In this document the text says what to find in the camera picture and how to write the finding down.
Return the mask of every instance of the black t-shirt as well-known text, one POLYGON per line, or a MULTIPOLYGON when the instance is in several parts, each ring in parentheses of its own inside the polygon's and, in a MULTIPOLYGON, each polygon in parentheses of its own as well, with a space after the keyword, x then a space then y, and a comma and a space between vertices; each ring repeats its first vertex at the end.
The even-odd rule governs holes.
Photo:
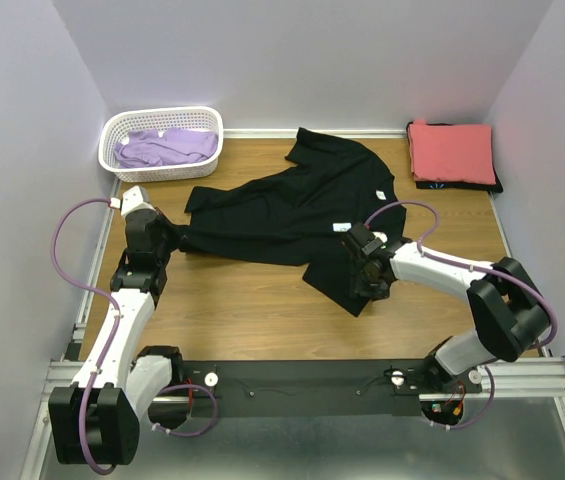
MULTIPOLYGON (((303 128, 286 158, 297 165, 233 190, 195 187, 185 209, 191 224, 180 227, 180 250, 278 265, 310 263, 305 281, 357 315, 367 300, 349 298, 349 257, 340 237, 397 200, 394 177, 358 142, 303 128)), ((373 229, 400 238, 405 216, 401 206, 390 209, 373 229)))

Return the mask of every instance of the white plastic basket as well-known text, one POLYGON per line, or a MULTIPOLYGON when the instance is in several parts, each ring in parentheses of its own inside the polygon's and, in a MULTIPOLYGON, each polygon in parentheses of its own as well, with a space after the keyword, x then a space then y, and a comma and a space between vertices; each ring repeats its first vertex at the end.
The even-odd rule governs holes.
POLYGON ((98 160, 100 165, 113 172, 123 182, 160 182, 211 175, 218 166, 224 133, 222 117, 209 107, 154 108, 120 113, 111 118, 100 136, 98 160), (113 147, 128 138, 129 132, 157 129, 164 131, 172 127, 188 130, 211 131, 218 134, 218 148, 209 158, 200 163, 168 165, 164 167, 120 168, 113 147))

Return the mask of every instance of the gray floor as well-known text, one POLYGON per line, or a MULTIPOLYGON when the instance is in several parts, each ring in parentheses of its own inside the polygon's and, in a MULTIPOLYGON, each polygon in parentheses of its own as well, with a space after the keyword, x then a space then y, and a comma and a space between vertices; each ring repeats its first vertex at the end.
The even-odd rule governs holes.
MULTIPOLYGON (((480 407, 473 402, 467 414, 480 407)), ((451 432, 390 416, 227 419, 193 439, 144 426, 133 463, 108 478, 565 480, 565 437, 552 399, 496 400, 477 424, 451 432)), ((101 477, 59 465, 50 449, 45 478, 101 477)))

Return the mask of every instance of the screw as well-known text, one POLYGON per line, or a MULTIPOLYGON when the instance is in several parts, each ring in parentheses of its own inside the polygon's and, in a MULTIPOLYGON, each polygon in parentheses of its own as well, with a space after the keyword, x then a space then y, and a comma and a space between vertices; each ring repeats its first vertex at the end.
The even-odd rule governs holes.
POLYGON ((404 374, 399 370, 395 370, 391 375, 391 383, 396 387, 404 385, 404 374))
POLYGON ((471 370, 469 372, 469 381, 475 385, 482 383, 482 375, 477 370, 471 370))

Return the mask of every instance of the t-shirt sleeve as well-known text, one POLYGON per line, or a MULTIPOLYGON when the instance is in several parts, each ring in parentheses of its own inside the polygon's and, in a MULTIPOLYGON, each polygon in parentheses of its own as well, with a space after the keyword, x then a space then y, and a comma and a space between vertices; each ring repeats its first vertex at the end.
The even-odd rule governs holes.
POLYGON ((224 190, 218 190, 217 188, 193 187, 189 201, 186 202, 186 207, 184 207, 185 213, 191 213, 201 209, 212 200, 213 197, 222 193, 225 193, 224 190))

